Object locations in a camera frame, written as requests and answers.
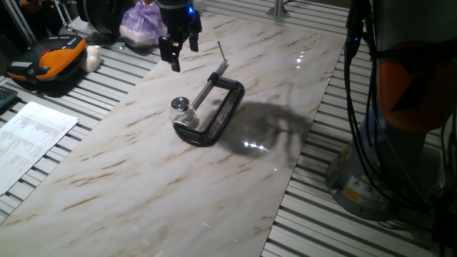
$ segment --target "white ball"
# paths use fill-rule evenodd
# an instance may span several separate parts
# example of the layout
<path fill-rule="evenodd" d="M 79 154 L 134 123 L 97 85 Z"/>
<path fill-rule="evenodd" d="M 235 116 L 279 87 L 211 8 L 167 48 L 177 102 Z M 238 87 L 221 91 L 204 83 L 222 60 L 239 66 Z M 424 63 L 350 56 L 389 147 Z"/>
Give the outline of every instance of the white ball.
<path fill-rule="evenodd" d="M 96 47 L 89 46 L 86 51 L 87 55 L 86 58 L 81 62 L 81 68 L 85 72 L 94 72 L 97 70 L 101 62 L 100 50 Z"/>

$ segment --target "metal pole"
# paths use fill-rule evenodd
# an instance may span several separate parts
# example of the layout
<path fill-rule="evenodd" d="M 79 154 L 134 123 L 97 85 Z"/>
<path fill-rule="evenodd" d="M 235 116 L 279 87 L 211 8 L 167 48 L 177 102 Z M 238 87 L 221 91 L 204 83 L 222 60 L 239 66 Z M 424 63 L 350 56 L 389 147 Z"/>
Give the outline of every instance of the metal pole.
<path fill-rule="evenodd" d="M 21 35 L 25 39 L 27 45 L 34 45 L 36 42 L 36 37 L 31 31 L 29 24 L 24 18 L 24 15 L 22 15 L 21 10 L 17 6 L 17 3 L 14 0 L 3 0 L 3 3 L 9 13 L 9 16 L 13 19 L 17 29 L 21 32 Z"/>
<path fill-rule="evenodd" d="M 284 0 L 274 0 L 274 7 L 266 12 L 269 16 L 288 18 L 290 14 L 284 8 Z"/>

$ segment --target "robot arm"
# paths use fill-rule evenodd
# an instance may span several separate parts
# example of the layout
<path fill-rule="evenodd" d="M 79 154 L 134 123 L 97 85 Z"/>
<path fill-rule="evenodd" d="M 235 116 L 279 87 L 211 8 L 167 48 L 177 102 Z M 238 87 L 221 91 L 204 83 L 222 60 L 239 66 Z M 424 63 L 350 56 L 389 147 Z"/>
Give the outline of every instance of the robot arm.
<path fill-rule="evenodd" d="M 167 35 L 159 39 L 162 61 L 171 64 L 171 69 L 181 71 L 179 52 L 183 43 L 189 39 L 192 51 L 199 51 L 199 33 L 201 32 L 200 13 L 194 10 L 194 0 L 156 0 Z"/>

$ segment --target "keyboard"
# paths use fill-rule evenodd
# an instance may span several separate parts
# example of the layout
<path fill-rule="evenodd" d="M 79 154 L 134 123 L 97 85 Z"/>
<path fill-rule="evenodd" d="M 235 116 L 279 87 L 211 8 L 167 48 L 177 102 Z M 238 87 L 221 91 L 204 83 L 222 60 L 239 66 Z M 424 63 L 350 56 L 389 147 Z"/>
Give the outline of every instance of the keyboard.
<path fill-rule="evenodd" d="M 17 91 L 0 86 L 0 109 L 17 96 Z"/>

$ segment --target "yellow warning label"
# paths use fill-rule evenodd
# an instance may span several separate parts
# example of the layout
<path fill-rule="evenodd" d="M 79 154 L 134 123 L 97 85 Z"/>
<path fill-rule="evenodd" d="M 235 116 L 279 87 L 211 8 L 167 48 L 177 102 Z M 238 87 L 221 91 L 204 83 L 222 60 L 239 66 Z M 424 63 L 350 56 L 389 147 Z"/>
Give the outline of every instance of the yellow warning label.
<path fill-rule="evenodd" d="M 354 190 L 350 189 L 349 187 L 346 188 L 346 190 L 344 191 L 344 194 L 346 196 L 348 196 L 349 198 L 351 198 L 352 200 L 356 201 L 358 203 L 358 201 L 360 201 L 360 194 L 355 192 Z"/>

